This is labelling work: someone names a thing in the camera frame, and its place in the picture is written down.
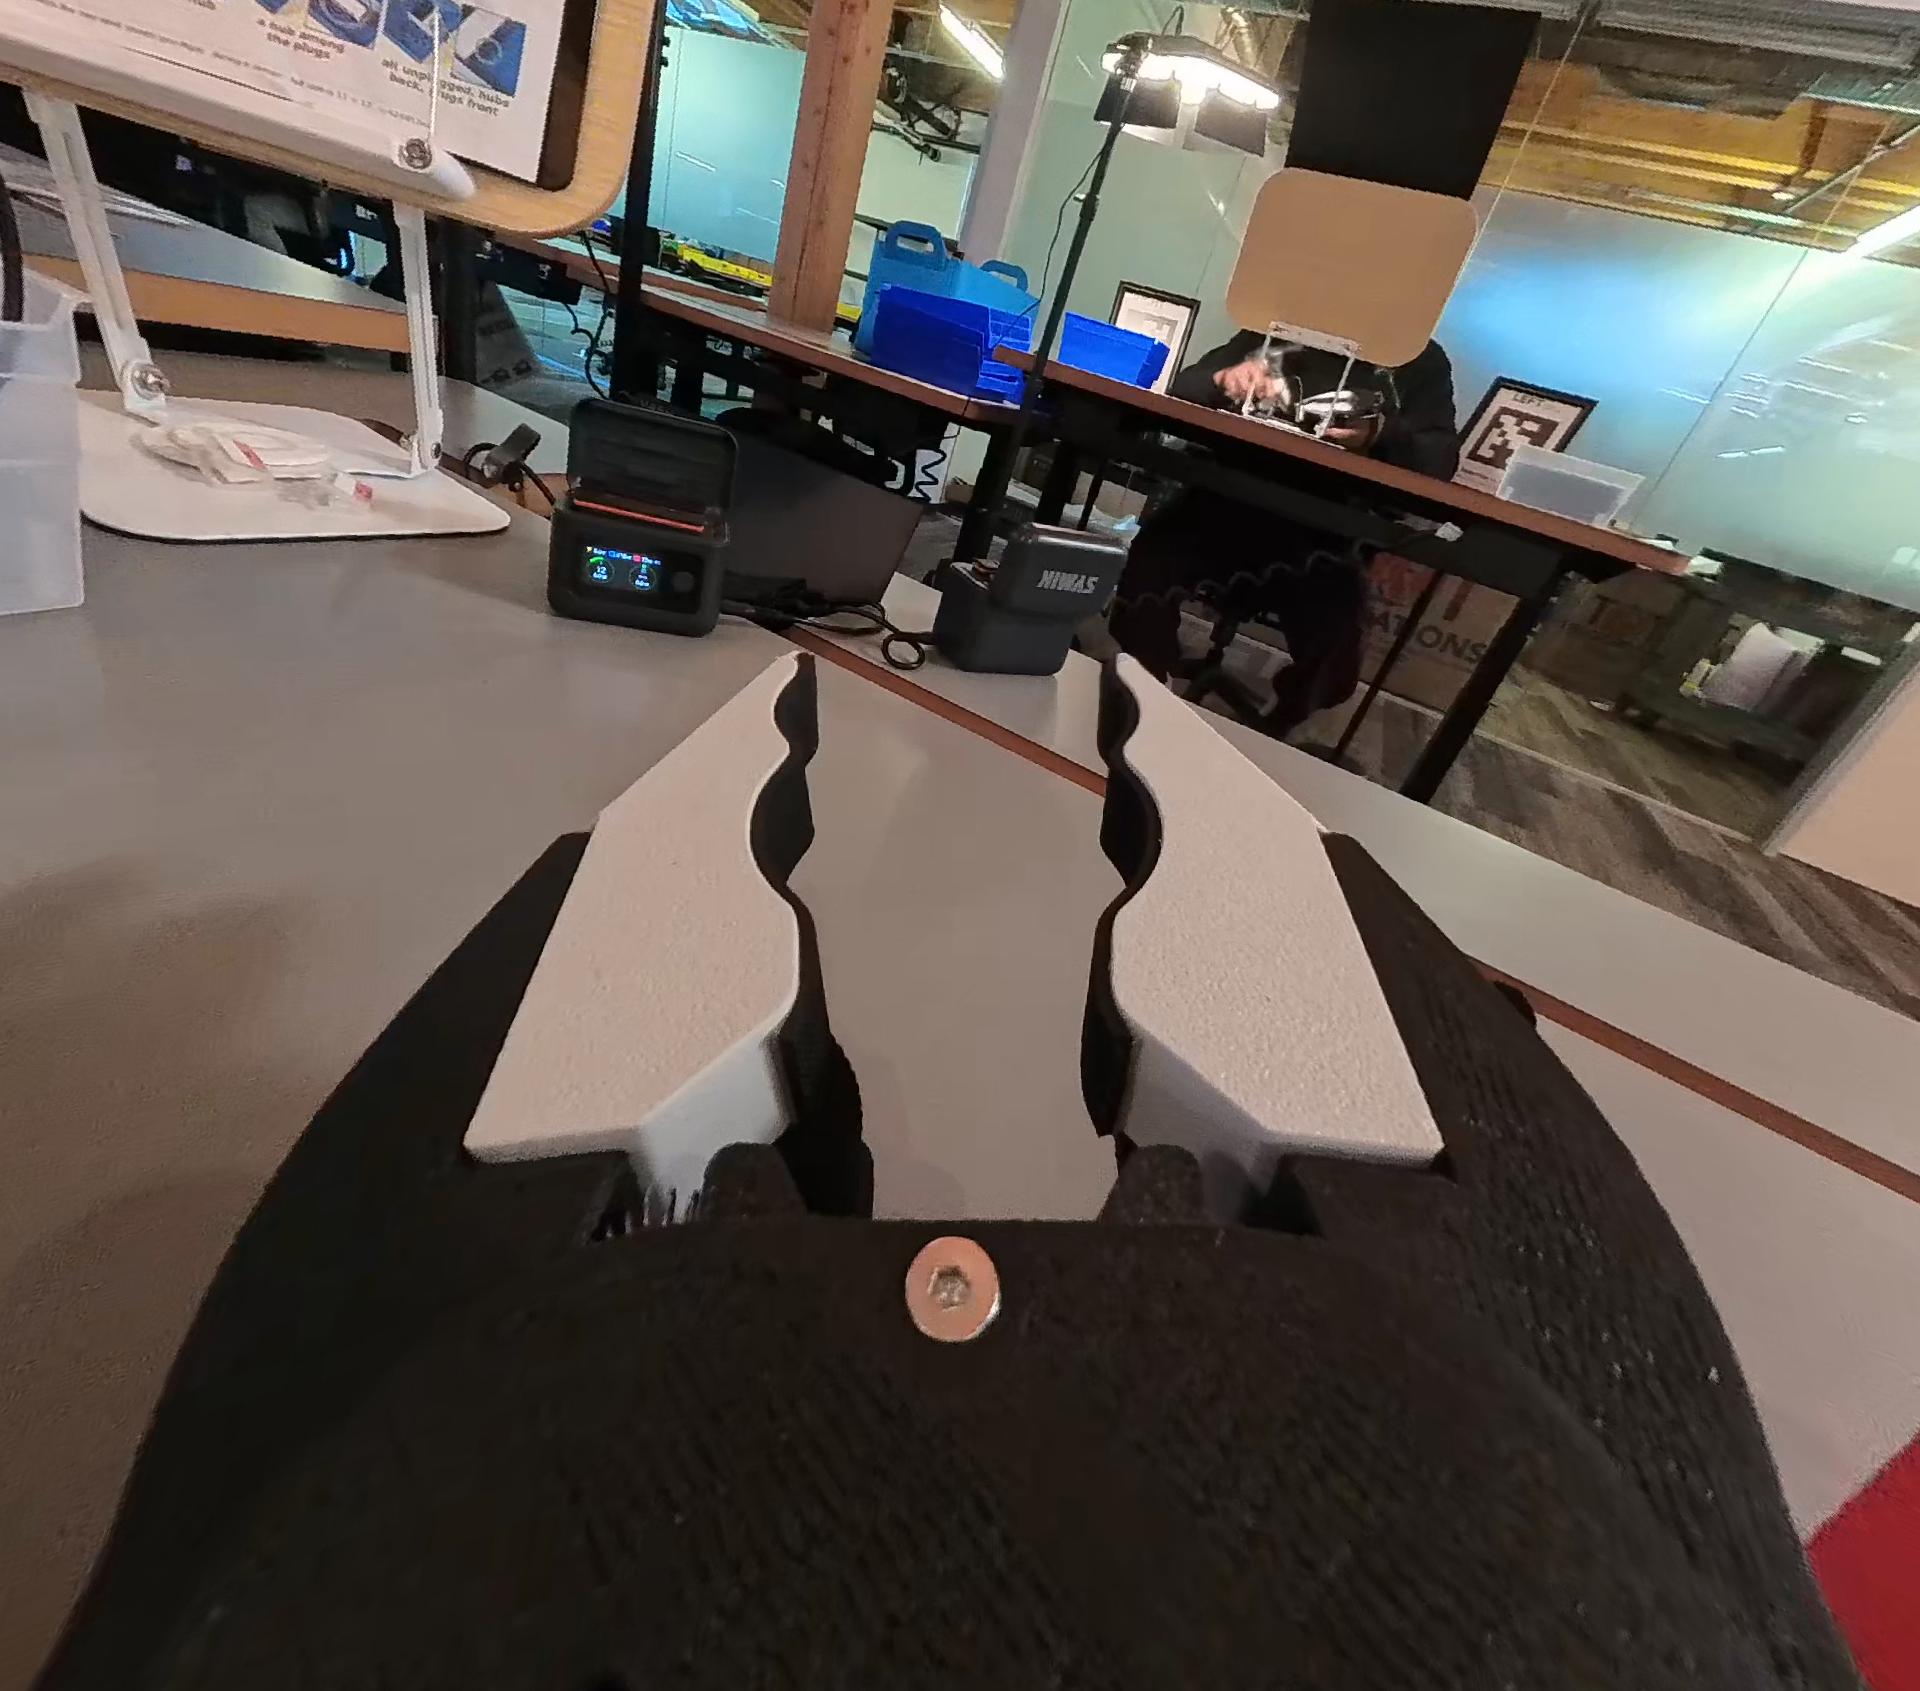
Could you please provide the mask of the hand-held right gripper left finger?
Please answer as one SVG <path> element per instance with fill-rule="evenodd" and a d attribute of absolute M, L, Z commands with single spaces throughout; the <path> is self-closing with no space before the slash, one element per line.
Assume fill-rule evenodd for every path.
<path fill-rule="evenodd" d="M 624 1157 L 695 1193 L 713 1153 L 830 1107 L 809 849 L 817 675 L 788 651 L 595 819 L 463 1131 L 468 1157 Z"/>

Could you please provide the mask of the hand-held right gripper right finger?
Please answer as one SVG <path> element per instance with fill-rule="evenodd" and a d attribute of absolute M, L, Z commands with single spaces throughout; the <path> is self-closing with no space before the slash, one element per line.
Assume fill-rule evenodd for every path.
<path fill-rule="evenodd" d="M 1296 1157 L 1430 1167 L 1442 1131 L 1338 883 L 1327 831 L 1127 653 L 1104 663 L 1081 1099 L 1113 1149 L 1172 1145 L 1205 1193 Z"/>

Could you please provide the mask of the black charging case with screen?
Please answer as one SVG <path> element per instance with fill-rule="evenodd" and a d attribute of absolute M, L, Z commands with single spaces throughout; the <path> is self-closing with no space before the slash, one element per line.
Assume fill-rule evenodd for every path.
<path fill-rule="evenodd" d="M 547 513 L 545 601 L 562 617 L 673 637 L 722 613 L 740 451 L 673 407 L 586 399 Z"/>

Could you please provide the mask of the cardboard box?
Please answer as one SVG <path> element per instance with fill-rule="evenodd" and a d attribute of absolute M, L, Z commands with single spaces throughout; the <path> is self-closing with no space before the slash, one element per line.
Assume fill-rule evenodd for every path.
<path fill-rule="evenodd" d="M 1513 617 L 1517 599 L 1379 553 L 1367 565 L 1364 583 L 1358 665 L 1364 685 L 1375 679 L 1417 599 L 1426 599 L 1426 607 L 1391 661 L 1382 693 L 1443 711 L 1476 673 L 1485 647 Z"/>

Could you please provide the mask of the grey battery charger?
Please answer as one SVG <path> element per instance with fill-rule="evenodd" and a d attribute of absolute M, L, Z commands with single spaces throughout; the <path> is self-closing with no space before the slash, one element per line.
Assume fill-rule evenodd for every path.
<path fill-rule="evenodd" d="M 1116 595 L 1127 547 L 1025 521 L 996 559 L 952 559 L 938 581 L 931 647 L 976 673 L 1060 673 L 1081 621 Z"/>

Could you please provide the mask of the wooden desk with black legs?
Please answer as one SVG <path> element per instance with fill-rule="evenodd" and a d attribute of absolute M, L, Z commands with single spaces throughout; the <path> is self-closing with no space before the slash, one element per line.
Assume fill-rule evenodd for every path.
<path fill-rule="evenodd" d="M 1367 455 L 1294 435 L 1236 411 L 1189 405 L 1060 359 L 1005 353 L 1024 371 L 1016 407 L 988 407 L 985 451 L 972 483 L 955 555 L 990 545 L 1012 469 L 1025 443 L 1047 441 L 1051 463 L 1036 505 L 1054 523 L 1081 469 L 1121 463 L 1201 487 L 1507 595 L 1511 615 L 1479 655 L 1398 787 L 1428 803 L 1466 751 L 1485 707 L 1572 577 L 1626 571 L 1680 577 L 1690 557 L 1619 529 L 1577 523 L 1477 489 L 1424 477 Z"/>
<path fill-rule="evenodd" d="M 1016 453 L 1012 407 L 900 373 L 859 355 L 839 333 L 796 327 L 759 303 L 617 259 L 595 237 L 496 241 L 551 263 L 612 305 L 608 389 L 621 403 L 658 401 L 684 413 L 710 407 L 707 387 L 726 385 L 749 405 L 801 421 L 874 455 L 900 489 L 963 513 L 962 551 L 984 551 L 1017 511 L 988 517 L 955 503 L 950 471 L 969 493 L 1003 481 Z"/>

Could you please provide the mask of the metal utility cart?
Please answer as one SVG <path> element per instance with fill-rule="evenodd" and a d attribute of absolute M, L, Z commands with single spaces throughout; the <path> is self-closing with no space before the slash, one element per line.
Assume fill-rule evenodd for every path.
<path fill-rule="evenodd" d="M 1736 555 L 1697 555 L 1615 697 L 1626 719 L 1789 777 L 1910 647 L 1915 613 Z"/>

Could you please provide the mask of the framed printed tag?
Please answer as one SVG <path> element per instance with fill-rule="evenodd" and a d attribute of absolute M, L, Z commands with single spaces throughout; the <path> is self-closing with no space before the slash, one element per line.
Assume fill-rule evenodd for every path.
<path fill-rule="evenodd" d="M 1187 357 L 1187 343 L 1198 311 L 1198 299 L 1184 293 L 1133 281 L 1116 285 L 1110 323 L 1116 329 L 1162 347 L 1158 371 L 1149 383 L 1142 375 L 1142 387 L 1163 393 L 1167 383 L 1177 375 Z"/>
<path fill-rule="evenodd" d="M 1496 375 L 1458 433 L 1452 479 L 1498 493 L 1519 449 L 1562 453 L 1596 405 L 1593 397 Z"/>

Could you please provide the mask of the blue plastic bin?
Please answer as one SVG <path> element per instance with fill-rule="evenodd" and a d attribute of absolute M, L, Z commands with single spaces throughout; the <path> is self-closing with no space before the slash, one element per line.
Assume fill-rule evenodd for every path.
<path fill-rule="evenodd" d="M 1162 337 L 1065 311 L 1051 357 L 1069 369 L 1144 391 L 1159 391 L 1172 347 Z"/>

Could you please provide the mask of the small clear plastic bags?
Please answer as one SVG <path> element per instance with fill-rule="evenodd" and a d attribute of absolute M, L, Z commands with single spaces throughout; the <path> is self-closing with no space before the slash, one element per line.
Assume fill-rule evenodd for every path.
<path fill-rule="evenodd" d="M 199 417 L 141 427 L 134 443 L 215 487 L 275 487 L 279 499 L 312 509 L 367 509 L 376 501 L 371 483 L 350 473 L 324 443 L 281 427 Z"/>

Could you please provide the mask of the stack of blue plastic bins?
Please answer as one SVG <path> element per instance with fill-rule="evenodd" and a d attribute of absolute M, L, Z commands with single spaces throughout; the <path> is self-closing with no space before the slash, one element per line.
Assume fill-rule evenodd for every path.
<path fill-rule="evenodd" d="M 1024 373 L 996 355 L 1025 353 L 1037 317 L 1019 265 L 967 263 L 947 253 L 936 227 L 901 219 L 875 237 L 852 345 L 886 371 L 1009 405 Z"/>

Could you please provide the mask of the clear plastic container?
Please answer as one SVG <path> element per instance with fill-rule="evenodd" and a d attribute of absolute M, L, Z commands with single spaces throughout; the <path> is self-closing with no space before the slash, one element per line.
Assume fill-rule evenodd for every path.
<path fill-rule="evenodd" d="M 2 615 L 84 603 L 76 293 L 25 267 L 2 321 Z"/>

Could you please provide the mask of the red box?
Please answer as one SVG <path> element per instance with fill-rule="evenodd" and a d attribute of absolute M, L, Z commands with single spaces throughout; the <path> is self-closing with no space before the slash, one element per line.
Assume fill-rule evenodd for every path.
<path fill-rule="evenodd" d="M 1863 1683 L 1915 1688 L 1915 1437 L 1817 1527 L 1807 1555 Z"/>

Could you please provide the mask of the studio light on stand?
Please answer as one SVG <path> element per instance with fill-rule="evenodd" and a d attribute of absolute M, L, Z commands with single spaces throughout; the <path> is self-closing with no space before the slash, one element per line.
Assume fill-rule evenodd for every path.
<path fill-rule="evenodd" d="M 1012 467 L 1030 435 L 1033 419 L 1051 413 L 1046 397 L 1044 367 L 1054 359 L 1068 297 L 1077 265 L 1091 237 L 1091 221 L 1117 141 L 1127 129 L 1152 141 L 1180 137 L 1201 119 L 1207 137 L 1230 149 L 1260 157 L 1267 143 L 1267 117 L 1279 95 L 1249 67 L 1227 59 L 1218 47 L 1176 31 L 1132 31 L 1117 37 L 1101 55 L 1094 123 L 1099 143 L 1085 169 L 1062 199 L 1054 229 L 1071 219 L 1065 261 L 1060 273 L 1044 265 L 1040 315 L 1027 337 L 1027 361 L 1022 371 L 1017 413 L 1009 449 L 999 465 L 980 481 L 976 513 L 993 517 L 1003 503 Z M 1155 677 L 1184 671 L 1180 629 L 1184 605 L 1192 599 L 1203 569 L 1193 539 L 1177 533 L 1174 517 L 1189 519 L 1187 495 L 1174 491 L 1166 503 L 1144 509 L 1133 535 L 1126 573 L 1116 587 L 1107 615 L 1111 647 L 1139 655 Z"/>

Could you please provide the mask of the black wall panel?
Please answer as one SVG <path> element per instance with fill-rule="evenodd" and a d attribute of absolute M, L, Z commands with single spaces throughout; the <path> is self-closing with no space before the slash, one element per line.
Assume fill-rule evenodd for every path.
<path fill-rule="evenodd" d="M 1540 17 L 1422 0 L 1312 0 L 1283 165 L 1470 199 Z"/>

